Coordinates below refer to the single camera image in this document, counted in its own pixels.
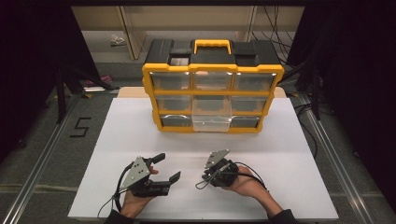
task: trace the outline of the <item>white surface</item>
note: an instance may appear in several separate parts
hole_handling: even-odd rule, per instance
[[[290,100],[275,98],[257,134],[161,133],[151,118],[149,98],[116,98],[78,189],[69,216],[96,218],[111,197],[125,166],[137,156],[166,153],[151,179],[167,180],[181,171],[166,197],[151,201],[139,215],[149,220],[267,219],[253,199],[212,186],[198,190],[212,151],[228,148],[227,159],[256,170],[274,198],[302,220],[337,219],[334,206],[304,139]],[[100,217],[107,217],[111,204]]]

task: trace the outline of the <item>human hand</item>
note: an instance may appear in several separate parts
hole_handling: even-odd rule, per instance
[[[250,170],[245,166],[238,166],[238,173],[253,175]],[[230,187],[223,189],[234,191],[240,195],[256,198],[260,195],[268,193],[268,191],[257,182],[257,180],[248,176],[239,175]]]
[[[250,170],[245,166],[238,166],[238,170],[238,173],[252,175]],[[283,211],[283,208],[275,201],[270,193],[257,180],[251,177],[239,175],[230,187],[224,189],[256,199],[265,209],[268,217],[273,217]]]
[[[152,166],[149,167],[149,170],[152,175],[156,175],[159,173],[158,170],[154,170]],[[125,217],[135,218],[139,215],[146,205],[155,197],[147,197],[147,198],[139,198],[135,197],[130,190],[126,191],[125,199],[120,211]]]

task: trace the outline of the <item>sleeve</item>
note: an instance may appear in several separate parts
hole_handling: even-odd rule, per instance
[[[290,209],[283,210],[282,212],[276,214],[269,218],[272,224],[297,224],[297,220],[294,218],[293,213]]]
[[[111,210],[110,216],[106,219],[104,224],[133,224],[134,219],[125,217],[115,210]]]

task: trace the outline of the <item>storage organizer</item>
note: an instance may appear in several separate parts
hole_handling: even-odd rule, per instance
[[[143,66],[162,132],[258,133],[284,70],[271,41],[156,39]]]

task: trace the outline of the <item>metal rail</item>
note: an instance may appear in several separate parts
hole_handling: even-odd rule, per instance
[[[300,94],[302,104],[309,104],[310,101],[306,94]],[[375,223],[373,220],[370,211],[367,208],[367,205],[363,198],[361,197],[358,189],[353,184],[344,164],[341,162],[340,157],[337,154],[334,146],[332,145],[332,141],[330,140],[329,136],[326,134],[320,120],[316,120],[315,116],[311,111],[307,111],[307,115],[311,124],[315,130],[315,133],[318,136],[320,143],[323,146],[324,151],[332,165],[332,168],[337,175],[338,181],[343,188],[345,195],[349,199],[350,205],[352,206],[353,211],[356,214],[356,217],[361,224],[370,224]]]
[[[69,104],[69,108],[66,111],[64,119],[56,124],[55,129],[53,130],[49,141],[47,142],[46,146],[44,147],[43,152],[41,153],[40,157],[35,164],[32,172],[29,174],[29,177],[23,184],[20,193],[18,194],[17,198],[14,200],[12,205],[8,208],[7,214],[5,219],[3,220],[4,224],[16,224],[18,223],[24,208],[28,204],[33,191],[35,190],[35,185],[37,184],[38,180],[44,173],[44,170],[52,156],[56,145],[62,136],[62,132],[64,130],[64,126],[67,123],[68,117],[70,116],[73,108],[77,104],[79,99],[79,95],[74,95],[71,98],[71,102]]]

